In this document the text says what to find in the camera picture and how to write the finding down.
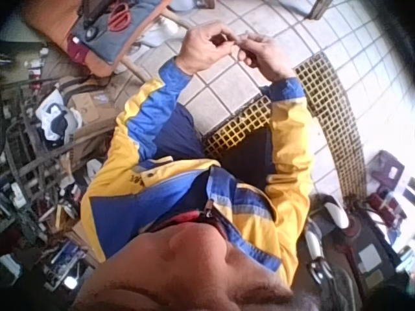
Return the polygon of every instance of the yellow and blue jacket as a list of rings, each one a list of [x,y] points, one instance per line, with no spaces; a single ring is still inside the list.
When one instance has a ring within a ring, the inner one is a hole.
[[[191,79],[173,60],[160,69],[160,78],[145,83],[125,104],[108,159],[82,199],[82,224],[98,260],[105,261],[160,220],[190,212],[191,207],[178,208],[177,202],[203,175],[209,214],[222,225],[229,241],[291,284],[298,265],[296,241],[312,187],[311,116],[299,80],[280,81],[268,90],[278,173],[267,177],[264,193],[237,181],[212,159],[153,159],[154,139]],[[204,207],[193,209],[206,212]]]

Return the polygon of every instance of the drain grate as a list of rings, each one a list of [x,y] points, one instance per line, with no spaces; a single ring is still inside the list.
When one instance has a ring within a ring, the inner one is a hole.
[[[296,68],[311,114],[317,117],[336,165],[343,197],[366,197],[366,170],[355,117],[344,88],[327,56],[320,52]],[[266,126],[270,100],[263,96],[225,121],[204,140],[205,153],[220,159],[248,133]]]

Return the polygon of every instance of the blue pants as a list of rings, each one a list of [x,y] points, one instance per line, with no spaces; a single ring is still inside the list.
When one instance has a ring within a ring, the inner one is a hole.
[[[156,159],[173,156],[177,161],[206,157],[193,117],[181,104],[176,105],[176,109],[154,142],[157,146]],[[272,162],[269,128],[264,127],[252,132],[237,146],[224,152],[220,162],[222,167],[237,179],[264,190],[267,175],[276,172]]]

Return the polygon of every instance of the red scissors handle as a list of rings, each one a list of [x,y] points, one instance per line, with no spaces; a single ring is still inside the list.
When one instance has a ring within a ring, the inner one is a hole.
[[[108,29],[112,32],[120,32],[131,24],[131,14],[128,4],[118,3],[111,11],[108,20]]]

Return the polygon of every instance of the jacket sleeve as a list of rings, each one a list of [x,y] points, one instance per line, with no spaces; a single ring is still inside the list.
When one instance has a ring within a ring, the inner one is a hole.
[[[117,176],[156,153],[154,139],[169,120],[180,92],[191,79],[177,68],[173,58],[160,68],[159,74],[161,80],[153,78],[142,85],[117,117],[108,159],[89,186],[90,192],[103,190]],[[106,187],[105,193],[122,195],[115,187]]]
[[[281,252],[282,278],[292,283],[298,265],[297,239],[309,211],[312,156],[309,149],[311,115],[297,78],[272,84],[270,127],[276,174],[269,175],[266,194],[276,209],[276,231]]]
[[[160,78],[141,86],[117,117],[108,159],[89,185],[81,202],[81,222],[89,243],[100,262],[106,256],[101,248],[94,221],[93,197],[115,197],[140,190],[134,169],[156,152],[154,139],[169,120],[177,98],[191,77],[177,68],[173,59],[159,70]]]

